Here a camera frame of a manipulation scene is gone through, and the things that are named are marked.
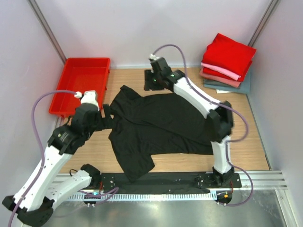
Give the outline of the black t shirt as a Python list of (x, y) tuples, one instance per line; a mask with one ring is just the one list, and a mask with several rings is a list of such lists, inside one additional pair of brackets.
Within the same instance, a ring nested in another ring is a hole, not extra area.
[(153, 155), (212, 155), (205, 118), (181, 96), (140, 96), (123, 85), (110, 105), (109, 134), (116, 159), (130, 182), (151, 171)]

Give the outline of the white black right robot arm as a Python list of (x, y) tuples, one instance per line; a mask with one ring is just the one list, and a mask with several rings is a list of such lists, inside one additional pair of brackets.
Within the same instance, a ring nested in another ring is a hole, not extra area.
[(228, 163), (233, 116), (229, 102), (207, 95), (180, 70), (173, 71), (165, 58), (150, 54), (150, 70), (144, 71), (144, 90), (170, 90), (194, 106), (204, 117), (204, 130), (211, 141), (214, 165), (213, 181), (218, 187), (225, 187), (234, 175), (234, 167)]

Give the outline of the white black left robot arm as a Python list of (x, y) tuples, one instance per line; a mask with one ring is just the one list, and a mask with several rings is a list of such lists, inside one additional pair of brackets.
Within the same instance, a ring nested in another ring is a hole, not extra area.
[(72, 194), (87, 187), (96, 189), (100, 185), (100, 171), (85, 164), (69, 179), (50, 188), (65, 163), (102, 124), (97, 93), (92, 90), (73, 92), (73, 95), (80, 100), (80, 106), (75, 109), (71, 124), (64, 124), (53, 131), (46, 148), (41, 149), (41, 161), (27, 182), (15, 195), (2, 201), (12, 212), (11, 217), (17, 217), (27, 226), (43, 226), (55, 209)]

